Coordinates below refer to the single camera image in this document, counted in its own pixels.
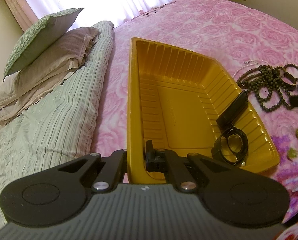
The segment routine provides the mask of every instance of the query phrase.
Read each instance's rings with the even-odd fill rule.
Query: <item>pillow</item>
[[[71,30],[30,66],[6,77],[0,84],[0,125],[13,120],[68,79],[85,62],[98,31],[92,27]]]
[[[84,8],[48,14],[35,22],[17,41],[5,67],[4,79],[29,66],[73,25]]]

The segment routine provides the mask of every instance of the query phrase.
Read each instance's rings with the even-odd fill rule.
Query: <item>pink bed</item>
[[[298,31],[279,20],[227,0],[178,0],[153,9],[114,29],[111,53],[100,100],[92,152],[108,156],[126,147],[129,43],[132,37],[172,44],[217,59],[233,75],[244,61],[260,59],[272,65],[298,65]],[[250,66],[241,70],[237,78]],[[285,221],[298,212],[298,109],[261,110],[260,115],[279,154],[280,164],[265,172],[291,196]],[[296,157],[287,158],[289,151]]]

